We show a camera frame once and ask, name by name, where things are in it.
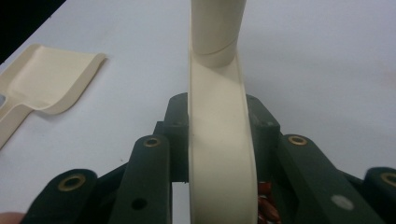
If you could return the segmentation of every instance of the scoop handle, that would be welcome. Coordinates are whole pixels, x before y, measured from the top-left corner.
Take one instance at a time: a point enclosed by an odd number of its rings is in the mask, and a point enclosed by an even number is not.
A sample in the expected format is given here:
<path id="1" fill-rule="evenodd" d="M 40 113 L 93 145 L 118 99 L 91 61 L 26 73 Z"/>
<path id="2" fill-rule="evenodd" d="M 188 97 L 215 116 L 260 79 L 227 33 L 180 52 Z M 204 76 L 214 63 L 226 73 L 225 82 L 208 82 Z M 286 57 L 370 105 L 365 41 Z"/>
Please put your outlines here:
<path id="1" fill-rule="evenodd" d="M 16 99 L 6 98 L 0 107 L 0 149 L 32 110 Z"/>

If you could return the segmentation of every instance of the cream plastic scoop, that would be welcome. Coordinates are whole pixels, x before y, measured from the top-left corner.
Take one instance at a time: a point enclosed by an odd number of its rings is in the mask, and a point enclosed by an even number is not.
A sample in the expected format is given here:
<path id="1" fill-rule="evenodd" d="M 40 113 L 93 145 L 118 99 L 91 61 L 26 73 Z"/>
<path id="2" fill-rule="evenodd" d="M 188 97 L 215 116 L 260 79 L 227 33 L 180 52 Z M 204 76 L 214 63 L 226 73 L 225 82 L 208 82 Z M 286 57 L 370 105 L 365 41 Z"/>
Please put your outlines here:
<path id="1" fill-rule="evenodd" d="M 64 112 L 90 83 L 105 54 L 29 46 L 0 76 L 0 148 L 33 110 Z"/>

